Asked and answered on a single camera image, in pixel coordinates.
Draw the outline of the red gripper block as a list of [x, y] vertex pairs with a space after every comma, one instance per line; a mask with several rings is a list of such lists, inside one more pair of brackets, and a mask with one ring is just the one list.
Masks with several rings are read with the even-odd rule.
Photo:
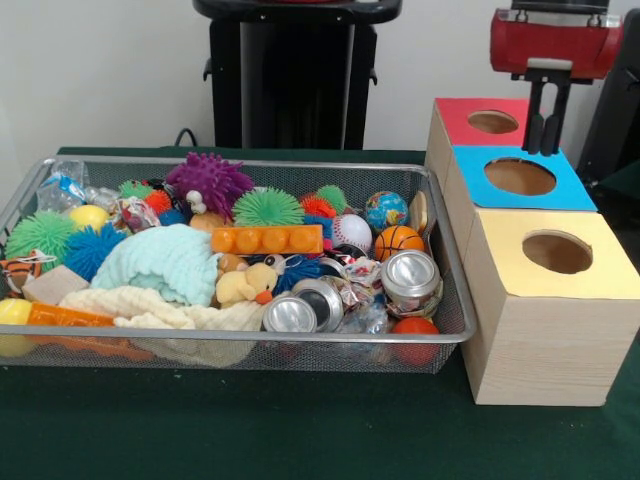
[[[498, 9], [490, 29], [490, 63], [497, 72], [523, 75], [531, 69], [567, 71], [573, 80], [604, 78], [611, 70], [623, 40], [618, 15], [565, 13], [525, 9]], [[540, 112], [544, 82], [530, 80], [523, 149], [538, 153], [543, 134], [543, 153], [559, 150], [570, 81], [557, 87], [553, 111]]]

